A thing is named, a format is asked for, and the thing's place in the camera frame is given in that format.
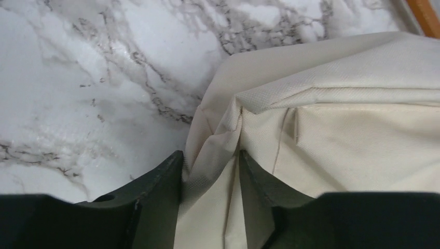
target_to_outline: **orange-brown strip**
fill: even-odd
[[[406,0],[425,36],[440,38],[440,22],[429,0]]]

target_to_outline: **fabric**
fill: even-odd
[[[175,248],[247,248],[237,151],[312,197],[440,192],[440,41],[378,33],[230,57],[187,140]]]

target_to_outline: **white marble countertop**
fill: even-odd
[[[234,53],[405,30],[385,0],[0,0],[0,192],[92,201],[183,150]]]

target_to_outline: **white garment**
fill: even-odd
[[[175,248],[246,248],[238,149],[312,197],[440,192],[440,41],[378,33],[230,57],[190,129]]]

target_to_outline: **marble tabletop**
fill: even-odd
[[[0,193],[92,201],[183,150],[234,53],[405,30],[386,0],[0,0]]]

